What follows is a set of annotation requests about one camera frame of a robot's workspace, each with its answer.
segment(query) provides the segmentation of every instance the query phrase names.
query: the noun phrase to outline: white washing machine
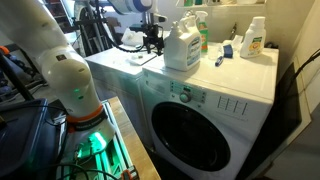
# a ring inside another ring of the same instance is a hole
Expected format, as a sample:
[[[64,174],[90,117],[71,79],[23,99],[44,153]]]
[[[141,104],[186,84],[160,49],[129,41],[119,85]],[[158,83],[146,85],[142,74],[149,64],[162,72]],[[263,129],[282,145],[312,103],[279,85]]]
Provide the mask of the white washing machine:
[[[143,66],[156,152],[193,179],[235,179],[273,104],[278,50],[247,60],[235,54],[220,67],[204,56],[188,72],[162,58]]]
[[[153,146],[141,99],[142,65],[156,54],[126,53],[112,48],[85,60],[101,100],[118,96],[142,143]]]

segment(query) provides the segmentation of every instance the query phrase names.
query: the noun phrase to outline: bottle cap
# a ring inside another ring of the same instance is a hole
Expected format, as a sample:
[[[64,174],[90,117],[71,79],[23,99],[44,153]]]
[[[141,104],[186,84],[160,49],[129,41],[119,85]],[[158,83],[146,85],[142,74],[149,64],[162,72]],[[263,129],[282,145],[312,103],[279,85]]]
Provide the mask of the bottle cap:
[[[264,21],[265,21],[265,19],[266,19],[266,18],[263,17],[263,16],[253,17],[251,26],[257,27],[257,28],[263,28],[263,27],[264,27]]]
[[[180,30],[179,23],[177,21],[174,21],[172,23],[170,34],[175,35],[175,36],[179,36],[179,35],[183,34],[183,32]]]

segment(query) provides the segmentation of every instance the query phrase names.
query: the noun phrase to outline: washer door window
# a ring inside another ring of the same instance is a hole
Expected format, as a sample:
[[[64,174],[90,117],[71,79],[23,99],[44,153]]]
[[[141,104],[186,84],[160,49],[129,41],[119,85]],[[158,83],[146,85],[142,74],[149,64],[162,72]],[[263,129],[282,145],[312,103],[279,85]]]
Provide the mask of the washer door window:
[[[230,160],[230,148],[221,132],[193,109],[177,103],[158,104],[152,124],[163,145],[194,168],[218,171]]]

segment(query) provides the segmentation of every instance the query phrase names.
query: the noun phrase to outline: white detergent jug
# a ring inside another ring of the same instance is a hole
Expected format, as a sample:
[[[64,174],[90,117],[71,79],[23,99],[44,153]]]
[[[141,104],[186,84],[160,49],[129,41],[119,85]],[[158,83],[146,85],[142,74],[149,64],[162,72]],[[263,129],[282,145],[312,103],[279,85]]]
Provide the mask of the white detergent jug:
[[[166,67],[188,71],[201,57],[201,35],[195,16],[185,17],[172,23],[169,36],[164,41]]]

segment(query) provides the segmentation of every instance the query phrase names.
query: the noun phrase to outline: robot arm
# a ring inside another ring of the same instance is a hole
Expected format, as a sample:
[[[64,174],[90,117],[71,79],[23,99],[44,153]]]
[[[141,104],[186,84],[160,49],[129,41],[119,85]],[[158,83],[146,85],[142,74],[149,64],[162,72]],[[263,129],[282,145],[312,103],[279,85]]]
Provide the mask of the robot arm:
[[[152,8],[152,0],[110,0],[110,3],[123,14],[156,10]],[[88,124],[96,125],[107,118],[103,116],[105,113],[88,64],[68,45],[57,22],[40,0],[19,3],[2,0],[0,30],[35,59],[39,71],[67,109],[67,120],[75,130],[88,130],[84,128]],[[113,126],[109,122],[103,129],[104,137],[110,141],[115,132]]]

